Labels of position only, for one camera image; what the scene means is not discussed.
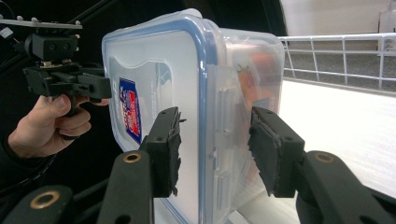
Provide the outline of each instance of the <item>sleeve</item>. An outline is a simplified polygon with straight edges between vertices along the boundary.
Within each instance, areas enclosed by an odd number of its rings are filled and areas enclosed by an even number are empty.
[[[21,159],[8,146],[7,136],[0,144],[0,222],[28,192],[38,188],[55,156]]]

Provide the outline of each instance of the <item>mounting screw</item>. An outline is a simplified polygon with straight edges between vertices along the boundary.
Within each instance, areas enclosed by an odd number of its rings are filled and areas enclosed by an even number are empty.
[[[141,158],[142,158],[142,156],[139,153],[133,152],[133,153],[129,153],[129,154],[125,155],[123,157],[123,160],[126,163],[133,163],[133,162],[140,161]]]
[[[319,152],[319,153],[315,154],[315,158],[318,161],[325,162],[325,163],[333,163],[334,162],[334,157],[327,153]]]
[[[44,193],[41,193],[33,198],[30,202],[30,207],[33,209],[42,209],[48,207],[55,203],[61,194],[57,190],[50,190]]]

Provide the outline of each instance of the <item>white wall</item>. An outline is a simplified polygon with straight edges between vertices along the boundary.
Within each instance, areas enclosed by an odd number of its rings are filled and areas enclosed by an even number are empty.
[[[281,0],[289,35],[377,33],[390,0]]]

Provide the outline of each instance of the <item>black background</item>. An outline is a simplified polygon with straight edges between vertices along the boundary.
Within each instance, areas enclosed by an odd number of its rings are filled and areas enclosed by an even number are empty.
[[[29,21],[37,17],[40,21],[67,23],[99,1],[93,0],[31,0],[4,1],[14,11]],[[74,61],[101,63],[102,37],[116,29],[129,27],[151,20],[160,15],[195,7],[204,18],[214,21],[219,27],[259,31],[274,35],[286,35],[283,16],[278,1],[269,0],[119,0],[117,3],[83,23],[78,31],[79,52]],[[10,19],[11,14],[0,4],[0,14]],[[23,41],[32,33],[31,28],[11,27],[15,37]],[[0,132],[12,132],[18,121],[35,104],[38,96],[27,90],[23,67],[34,65],[27,60],[5,66],[18,53],[0,39]],[[91,114],[92,129],[81,136],[68,149],[60,152],[49,168],[46,184],[69,186],[79,192],[97,183],[110,174],[113,161],[121,150],[114,140],[107,107],[90,104],[83,106]]]

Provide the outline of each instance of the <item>white floor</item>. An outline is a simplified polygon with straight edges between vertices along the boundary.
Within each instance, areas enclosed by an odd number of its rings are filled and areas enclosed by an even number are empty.
[[[279,116],[305,151],[337,155],[364,185],[396,198],[396,97],[284,81]],[[251,223],[300,223],[293,199],[266,194],[239,212]]]

